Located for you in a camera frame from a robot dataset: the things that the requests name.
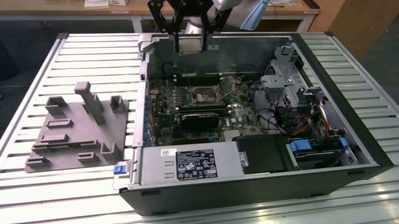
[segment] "dark floor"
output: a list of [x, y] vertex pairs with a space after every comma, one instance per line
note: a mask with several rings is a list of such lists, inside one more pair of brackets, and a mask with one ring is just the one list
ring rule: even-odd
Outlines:
[[[151, 24], [144, 31], [154, 32]], [[130, 33], [130, 21], [52, 21], [44, 29], [39, 21], [0, 21], [0, 40], [18, 64], [19, 74], [0, 81], [0, 136], [23, 100], [59, 33]], [[399, 18], [362, 61], [363, 66], [399, 102]]]

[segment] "motherboard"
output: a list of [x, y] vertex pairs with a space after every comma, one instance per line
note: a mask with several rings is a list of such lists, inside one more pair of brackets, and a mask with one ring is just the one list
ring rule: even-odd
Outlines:
[[264, 131], [240, 75], [150, 79], [156, 146], [232, 141]]

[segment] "wooden cabinet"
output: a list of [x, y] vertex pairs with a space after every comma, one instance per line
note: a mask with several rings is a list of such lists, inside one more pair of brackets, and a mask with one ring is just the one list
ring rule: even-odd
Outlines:
[[399, 13], [399, 0], [314, 0], [321, 6], [310, 31], [333, 31], [358, 60]]

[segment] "metal rail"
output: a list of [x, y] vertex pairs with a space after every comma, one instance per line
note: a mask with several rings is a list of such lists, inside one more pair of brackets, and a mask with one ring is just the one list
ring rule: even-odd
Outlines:
[[[321, 60], [374, 137], [399, 164], [398, 105], [339, 42], [323, 33], [302, 37]], [[0, 140], [0, 223], [371, 223], [399, 218], [399, 167], [359, 181], [329, 196], [247, 206], [142, 217], [112, 188], [112, 166], [28, 174], [26, 159], [47, 110], [47, 98], [67, 102], [78, 81], [92, 83], [100, 99], [122, 95], [130, 100], [126, 154], [132, 156], [138, 34], [70, 35], [56, 41], [24, 99], [11, 129]], [[317, 85], [310, 69], [305, 69]]]

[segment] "power supply label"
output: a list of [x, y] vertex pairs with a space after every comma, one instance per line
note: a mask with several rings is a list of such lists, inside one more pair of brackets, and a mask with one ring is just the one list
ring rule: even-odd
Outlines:
[[176, 169], [180, 181], [218, 177], [214, 149], [176, 152]]

